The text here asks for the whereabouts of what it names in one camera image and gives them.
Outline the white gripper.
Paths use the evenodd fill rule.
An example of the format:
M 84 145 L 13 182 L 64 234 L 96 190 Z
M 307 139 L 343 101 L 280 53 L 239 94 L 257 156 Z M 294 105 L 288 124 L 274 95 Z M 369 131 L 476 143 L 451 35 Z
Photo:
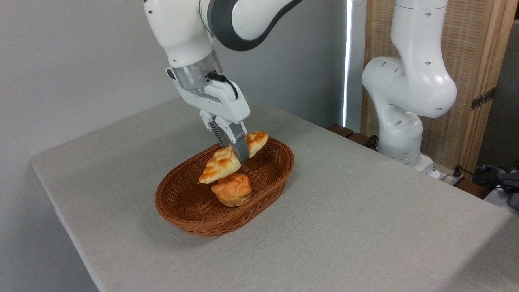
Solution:
M 250 115 L 250 109 L 237 84 L 212 81 L 196 90 L 185 90 L 180 83 L 174 85 L 189 105 L 200 109 L 200 116 L 206 129 L 215 135 L 222 148 L 231 146 L 241 164 L 249 159 L 249 149 L 245 138 L 246 129 L 241 123 Z

